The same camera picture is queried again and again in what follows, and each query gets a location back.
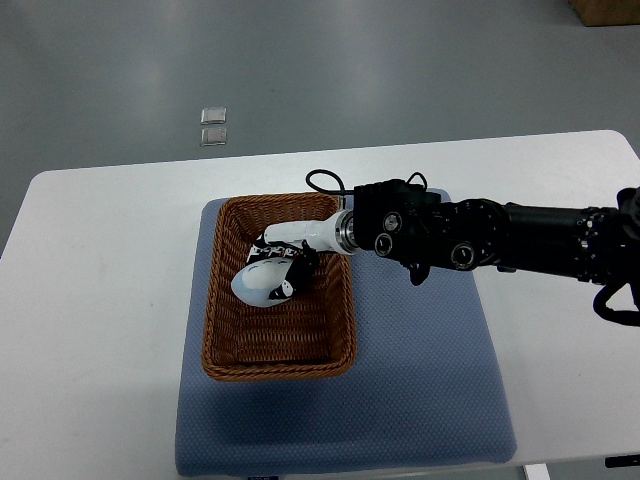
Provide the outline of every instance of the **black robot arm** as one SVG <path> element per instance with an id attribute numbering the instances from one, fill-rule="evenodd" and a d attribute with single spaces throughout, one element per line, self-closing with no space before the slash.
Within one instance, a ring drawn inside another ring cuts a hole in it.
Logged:
<path id="1" fill-rule="evenodd" d="M 360 248 L 408 268 L 414 285 L 432 266 L 562 275 L 604 285 L 594 300 L 596 313 L 640 326 L 640 312 L 607 307 L 626 284 L 636 306 L 640 302 L 640 188 L 622 190 L 618 208 L 567 209 L 485 199 L 442 203 L 426 181 L 410 181 L 356 187 L 353 233 Z"/>

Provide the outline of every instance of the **blue cushion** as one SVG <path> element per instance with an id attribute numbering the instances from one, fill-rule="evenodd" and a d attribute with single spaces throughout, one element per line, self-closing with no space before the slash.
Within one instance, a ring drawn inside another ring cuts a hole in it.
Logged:
<path id="1" fill-rule="evenodd" d="M 176 466 L 184 476 L 327 473 L 503 463 L 516 442 L 473 276 L 420 287 L 372 253 L 352 257 L 358 356 L 322 380 L 223 383 L 200 363 L 213 232 L 203 210 L 184 349 Z"/>

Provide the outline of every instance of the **wicker basket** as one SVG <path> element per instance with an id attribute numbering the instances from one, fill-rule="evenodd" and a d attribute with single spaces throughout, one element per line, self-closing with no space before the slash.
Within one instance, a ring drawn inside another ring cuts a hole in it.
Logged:
<path id="1" fill-rule="evenodd" d="M 324 220 L 338 208 L 317 193 L 236 197 L 218 214 L 209 283 L 202 366 L 221 381 L 307 379 L 340 375 L 356 356 L 349 258 L 320 255 L 308 292 L 280 305 L 241 302 L 231 280 L 269 225 Z"/>

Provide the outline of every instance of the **black wire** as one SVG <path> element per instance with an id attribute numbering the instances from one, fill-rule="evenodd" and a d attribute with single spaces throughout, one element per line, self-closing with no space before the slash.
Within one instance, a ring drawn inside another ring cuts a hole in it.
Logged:
<path id="1" fill-rule="evenodd" d="M 313 183 L 311 181 L 311 177 L 313 177 L 314 175 L 318 175 L 318 174 L 329 175 L 331 178 L 336 180 L 338 182 L 338 186 L 340 187 L 340 190 L 327 190 L 325 188 L 320 188 L 319 186 L 317 186 L 315 183 Z M 330 170 L 324 170 L 322 168 L 318 168 L 316 170 L 311 170 L 307 174 L 307 177 L 305 178 L 305 181 L 307 182 L 307 185 L 309 185 L 311 188 L 313 188 L 316 192 L 325 193 L 327 195 L 340 195 L 342 197 L 344 197 L 345 195 L 353 195 L 353 190 L 345 190 L 344 183 L 342 182 L 342 179 L 338 175 L 336 175 L 335 173 L 333 173 Z"/>
<path id="2" fill-rule="evenodd" d="M 593 311 L 600 315 L 601 318 L 610 322 L 619 323 L 628 327 L 640 327 L 640 312 L 630 310 L 614 310 L 607 307 L 607 302 L 613 297 L 618 290 L 622 289 L 626 282 L 618 280 L 610 280 L 602 290 L 598 292 L 596 298 L 593 299 Z"/>

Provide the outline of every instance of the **white table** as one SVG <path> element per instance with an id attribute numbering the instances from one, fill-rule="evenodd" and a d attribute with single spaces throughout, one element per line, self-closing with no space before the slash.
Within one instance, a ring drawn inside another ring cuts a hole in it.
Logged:
<path id="1" fill-rule="evenodd" d="M 347 186 L 418 170 L 454 201 L 575 208 L 615 206 L 640 185 L 638 158 L 610 131 L 42 173 L 0 260 L 0 478 L 176 478 L 201 209 L 307 191 L 319 167 Z M 593 285 L 493 268 L 475 278 L 518 442 L 511 463 L 640 452 L 640 329 L 599 319 Z"/>

